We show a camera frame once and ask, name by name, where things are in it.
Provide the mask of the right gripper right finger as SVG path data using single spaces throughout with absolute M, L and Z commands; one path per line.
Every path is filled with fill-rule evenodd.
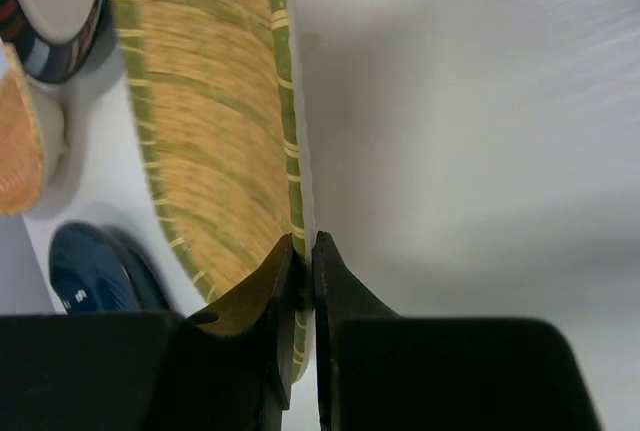
M 409 318 L 348 268 L 327 232 L 313 251 L 321 421 L 332 430 L 544 430 L 555 397 L 539 324 Z

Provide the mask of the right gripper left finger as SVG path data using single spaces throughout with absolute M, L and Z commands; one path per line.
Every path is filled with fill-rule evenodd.
M 248 278 L 181 324 L 164 367 L 165 429 L 280 429 L 294 318 L 295 251 L 284 235 Z

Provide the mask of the orange fish-shaped woven basket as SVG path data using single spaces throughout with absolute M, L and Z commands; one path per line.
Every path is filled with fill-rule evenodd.
M 31 210 L 68 150 L 60 104 L 31 83 L 13 45 L 3 46 L 1 78 L 1 214 Z

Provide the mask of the green-edged bamboo tray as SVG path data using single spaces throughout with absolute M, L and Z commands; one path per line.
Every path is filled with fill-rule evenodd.
M 206 302 L 289 235 L 312 198 L 292 0 L 110 0 L 157 221 Z

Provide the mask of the dark striped rim ceramic plate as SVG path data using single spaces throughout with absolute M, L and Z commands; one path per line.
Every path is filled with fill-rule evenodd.
M 78 73 L 109 25 L 108 0 L 1 0 L 1 40 L 44 84 Z

